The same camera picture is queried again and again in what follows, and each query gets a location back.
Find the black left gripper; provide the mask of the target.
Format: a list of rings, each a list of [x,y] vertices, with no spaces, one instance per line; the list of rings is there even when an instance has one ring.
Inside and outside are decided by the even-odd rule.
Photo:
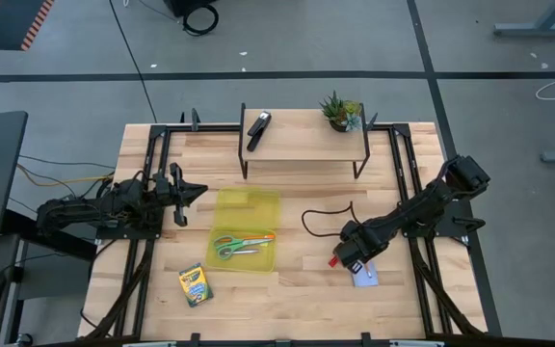
[[[170,175],[173,178],[173,183],[170,183],[162,172],[154,175],[154,193],[161,206],[175,206],[175,211],[173,212],[174,221],[178,226],[185,227],[188,225],[188,221],[184,215],[183,206],[189,207],[208,190],[208,186],[184,181],[183,201],[183,192],[180,187],[181,169],[176,163],[170,164]]]

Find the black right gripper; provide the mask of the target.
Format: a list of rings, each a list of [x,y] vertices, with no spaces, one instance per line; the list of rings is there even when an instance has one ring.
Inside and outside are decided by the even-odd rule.
[[[389,230],[349,221],[342,228],[339,238],[340,242],[333,249],[333,254],[340,263],[349,265],[352,274],[357,274],[364,267],[367,277],[372,279],[366,262],[388,247]]]

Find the yellow transparent pencil case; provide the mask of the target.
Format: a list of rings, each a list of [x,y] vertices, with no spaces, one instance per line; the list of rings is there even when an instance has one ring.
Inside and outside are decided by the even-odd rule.
[[[259,188],[223,188],[217,197],[205,265],[224,271],[271,273],[275,267],[279,223],[279,192]],[[271,242],[248,246],[227,260],[218,257],[213,245],[222,236],[242,238],[267,234],[276,238]]]

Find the green-handled scissors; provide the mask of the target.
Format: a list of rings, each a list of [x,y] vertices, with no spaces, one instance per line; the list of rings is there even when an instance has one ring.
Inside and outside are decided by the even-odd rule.
[[[234,236],[222,236],[217,238],[213,245],[216,249],[218,257],[221,260],[231,258],[237,252],[241,252],[244,248],[252,245],[259,245],[268,242],[265,238],[245,239],[235,238]]]

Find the yellow crayon box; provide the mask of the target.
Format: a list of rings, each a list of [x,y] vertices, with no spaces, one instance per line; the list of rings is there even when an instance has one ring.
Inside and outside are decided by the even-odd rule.
[[[197,307],[214,297],[200,263],[180,271],[178,279],[189,307]]]

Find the black stapler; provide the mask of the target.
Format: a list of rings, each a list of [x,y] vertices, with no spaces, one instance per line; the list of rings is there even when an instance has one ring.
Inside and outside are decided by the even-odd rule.
[[[262,111],[257,119],[252,124],[251,128],[247,131],[247,136],[250,138],[246,146],[247,151],[254,152],[258,146],[265,130],[268,128],[272,120],[272,114],[267,111]]]

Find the wooden riser shelf black legs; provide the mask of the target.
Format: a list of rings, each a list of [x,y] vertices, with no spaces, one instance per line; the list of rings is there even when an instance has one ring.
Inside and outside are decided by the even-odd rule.
[[[246,146],[247,131],[262,111],[272,114],[254,152]],[[338,132],[319,109],[251,109],[241,106],[238,159],[242,176],[252,162],[347,162],[360,177],[370,158],[368,130]]]

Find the potted succulent plant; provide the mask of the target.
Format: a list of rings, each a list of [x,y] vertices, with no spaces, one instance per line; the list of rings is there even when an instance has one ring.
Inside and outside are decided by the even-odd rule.
[[[362,129],[363,105],[359,101],[343,99],[333,92],[320,102],[320,107],[334,130],[351,132]]]

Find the grey table base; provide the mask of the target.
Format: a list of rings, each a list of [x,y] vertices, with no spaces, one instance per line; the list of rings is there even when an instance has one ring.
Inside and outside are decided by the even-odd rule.
[[[532,23],[496,23],[493,33],[496,36],[555,36],[555,3]]]

